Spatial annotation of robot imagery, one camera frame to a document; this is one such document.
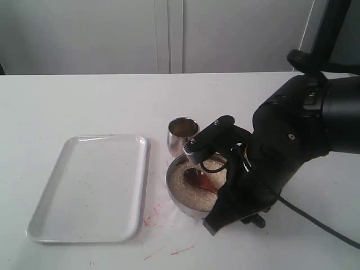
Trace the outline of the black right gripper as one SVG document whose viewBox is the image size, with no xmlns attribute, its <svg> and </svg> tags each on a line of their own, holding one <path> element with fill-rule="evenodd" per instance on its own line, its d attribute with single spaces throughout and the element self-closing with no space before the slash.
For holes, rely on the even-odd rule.
<svg viewBox="0 0 360 270">
<path fill-rule="evenodd" d="M 277 201 L 274 184 L 266 181 L 265 167 L 256 171 L 255 163 L 245 158 L 246 146 L 251 134 L 239 127 L 233 127 L 235 145 L 225 155 L 227 159 L 226 182 L 219 189 L 217 200 L 203 220 L 204 227 L 211 235 L 216 235 L 223 227 L 241 221 L 242 224 L 253 224 L 258 228 L 266 226 L 259 215 L 267 212 Z"/>
</svg>

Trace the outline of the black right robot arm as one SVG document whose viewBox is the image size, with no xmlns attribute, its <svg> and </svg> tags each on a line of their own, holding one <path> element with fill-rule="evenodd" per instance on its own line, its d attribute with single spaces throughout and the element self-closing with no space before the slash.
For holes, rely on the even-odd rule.
<svg viewBox="0 0 360 270">
<path fill-rule="evenodd" d="M 252 132 L 221 116 L 189 144 L 189 160 L 226 158 L 225 184 L 204 227 L 216 234 L 235 221 L 265 226 L 261 212 L 278 201 L 302 165 L 330 152 L 359 153 L 359 66 L 324 62 L 317 53 L 287 55 L 299 75 L 254 112 Z"/>
</svg>

